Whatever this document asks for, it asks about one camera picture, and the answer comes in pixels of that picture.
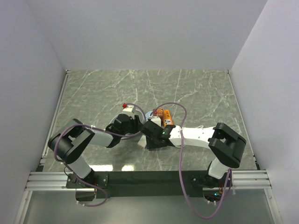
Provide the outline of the red cube socket adapter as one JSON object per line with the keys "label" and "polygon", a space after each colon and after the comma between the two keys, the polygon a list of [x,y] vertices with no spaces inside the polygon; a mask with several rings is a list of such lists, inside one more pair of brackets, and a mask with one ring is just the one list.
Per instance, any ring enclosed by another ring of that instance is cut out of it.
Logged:
{"label": "red cube socket adapter", "polygon": [[163,108],[157,108],[156,110],[153,111],[153,116],[163,116],[164,110]]}

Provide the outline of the round light blue power strip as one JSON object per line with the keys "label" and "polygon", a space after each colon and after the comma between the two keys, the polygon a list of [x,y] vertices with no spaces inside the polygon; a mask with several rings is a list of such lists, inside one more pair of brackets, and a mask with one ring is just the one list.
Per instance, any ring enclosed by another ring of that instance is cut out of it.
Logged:
{"label": "round light blue power strip", "polygon": [[145,113],[145,121],[148,121],[153,116],[153,111],[148,111]]}

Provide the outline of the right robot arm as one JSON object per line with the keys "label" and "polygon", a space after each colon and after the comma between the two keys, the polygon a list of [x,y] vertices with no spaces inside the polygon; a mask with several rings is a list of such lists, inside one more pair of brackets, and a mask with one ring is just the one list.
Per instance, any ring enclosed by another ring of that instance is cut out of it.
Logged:
{"label": "right robot arm", "polygon": [[194,184],[205,188],[219,186],[230,168],[239,168],[246,140],[224,123],[215,127],[187,128],[167,125],[162,128],[152,121],[147,121],[141,128],[146,136],[146,148],[193,146],[210,149],[215,159],[203,174],[193,177]]}

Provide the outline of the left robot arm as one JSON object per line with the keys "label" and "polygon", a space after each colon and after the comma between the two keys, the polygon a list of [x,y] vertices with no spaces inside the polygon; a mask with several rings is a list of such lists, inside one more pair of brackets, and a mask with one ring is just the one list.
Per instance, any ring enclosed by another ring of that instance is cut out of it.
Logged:
{"label": "left robot arm", "polygon": [[119,114],[104,130],[84,125],[72,119],[48,140],[48,147],[57,160],[66,164],[77,175],[77,182],[87,188],[98,183],[94,170],[82,157],[89,144],[112,148],[127,134],[140,132],[142,122],[138,115]]}

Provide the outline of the white square plug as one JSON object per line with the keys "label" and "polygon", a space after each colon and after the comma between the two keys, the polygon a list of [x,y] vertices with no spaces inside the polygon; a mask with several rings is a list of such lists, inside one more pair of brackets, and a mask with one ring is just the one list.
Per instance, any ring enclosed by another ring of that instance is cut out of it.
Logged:
{"label": "white square plug", "polygon": [[143,148],[146,148],[147,145],[146,136],[142,136],[137,144]]}

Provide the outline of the orange power strip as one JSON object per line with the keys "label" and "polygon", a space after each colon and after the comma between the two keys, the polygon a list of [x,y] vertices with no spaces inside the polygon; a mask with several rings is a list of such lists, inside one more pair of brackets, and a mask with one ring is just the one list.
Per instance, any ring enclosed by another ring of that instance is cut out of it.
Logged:
{"label": "orange power strip", "polygon": [[163,125],[167,126],[167,125],[173,125],[173,120],[171,117],[171,113],[168,109],[165,109],[163,111]]}

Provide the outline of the black base beam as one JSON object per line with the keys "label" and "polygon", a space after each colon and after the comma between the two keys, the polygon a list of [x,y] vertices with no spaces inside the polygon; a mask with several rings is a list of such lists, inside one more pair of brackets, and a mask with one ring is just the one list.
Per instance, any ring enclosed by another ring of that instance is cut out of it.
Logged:
{"label": "black base beam", "polygon": [[[223,187],[226,174],[221,179],[210,177],[207,171],[182,171],[186,193],[189,197],[203,197],[204,188]],[[108,197],[182,196],[178,171],[96,171],[85,182],[97,185]]]}

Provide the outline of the aluminium rail frame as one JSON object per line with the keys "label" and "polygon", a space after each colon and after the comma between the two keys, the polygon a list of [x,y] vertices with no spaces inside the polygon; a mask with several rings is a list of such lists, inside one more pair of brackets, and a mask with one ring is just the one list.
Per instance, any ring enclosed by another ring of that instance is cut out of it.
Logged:
{"label": "aluminium rail frame", "polygon": [[[104,128],[134,103],[148,112],[167,104],[176,124],[210,127],[224,122],[246,137],[247,132],[227,70],[70,70],[64,79],[49,133],[72,118]],[[122,140],[112,149],[89,146],[83,153],[98,171],[177,171],[206,169],[214,155],[208,149],[185,147],[148,151],[138,138]],[[42,173],[31,173],[16,222],[18,224],[203,224],[183,196],[121,197],[87,208],[65,188],[63,165],[43,150]],[[276,224],[281,222],[271,182],[256,167],[250,145],[241,167],[233,171],[233,187],[219,211],[203,198],[193,198],[204,216],[214,213],[210,224]]]}

